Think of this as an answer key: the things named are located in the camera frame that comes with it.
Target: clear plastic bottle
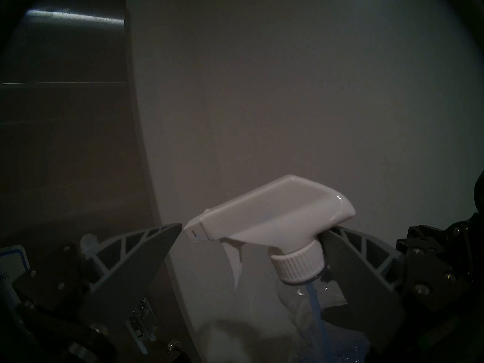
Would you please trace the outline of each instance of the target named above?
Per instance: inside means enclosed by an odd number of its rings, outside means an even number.
[[[277,280],[276,291],[296,327],[289,363],[354,363],[365,360],[369,342],[364,334],[353,330],[355,324],[346,307],[345,297],[337,282],[331,280],[328,269],[324,271],[323,279],[319,276],[305,285],[286,285]],[[324,321],[321,316],[336,325]]]

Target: screw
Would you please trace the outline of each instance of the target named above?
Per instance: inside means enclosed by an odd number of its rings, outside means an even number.
[[[445,273],[445,278],[449,281],[455,282],[455,276],[452,273]]]
[[[430,294],[429,287],[427,285],[424,285],[424,284],[416,284],[415,290],[417,291],[418,294],[421,294],[421,295],[429,295]]]
[[[168,354],[173,355],[177,352],[177,349],[182,348],[182,343],[179,340],[171,340],[168,344]]]
[[[133,312],[133,315],[136,316],[136,317],[143,317],[143,311],[141,311],[139,308],[137,308]]]
[[[418,247],[414,247],[414,248],[412,248],[412,251],[413,251],[414,253],[416,253],[417,255],[423,255],[423,254],[425,254],[425,251],[423,251],[423,249],[418,248]]]

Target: ribbed cap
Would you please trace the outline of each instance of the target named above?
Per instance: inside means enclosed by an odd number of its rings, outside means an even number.
[[[298,251],[269,257],[279,278],[288,284],[307,281],[324,269],[323,249],[317,239]]]

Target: white spray nozzle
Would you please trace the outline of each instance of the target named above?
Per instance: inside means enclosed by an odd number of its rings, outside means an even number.
[[[324,268],[316,235],[354,216],[342,194],[322,184],[288,175],[215,208],[184,228],[193,242],[221,240],[232,267],[235,287],[244,243],[269,247],[281,280],[306,281]]]

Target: spray trigger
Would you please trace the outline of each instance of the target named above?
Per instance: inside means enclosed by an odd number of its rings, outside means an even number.
[[[228,256],[228,261],[230,262],[234,276],[234,289],[236,289],[239,283],[240,273],[242,272],[242,246],[244,243],[229,238],[222,238],[220,242],[222,242],[222,246]]]

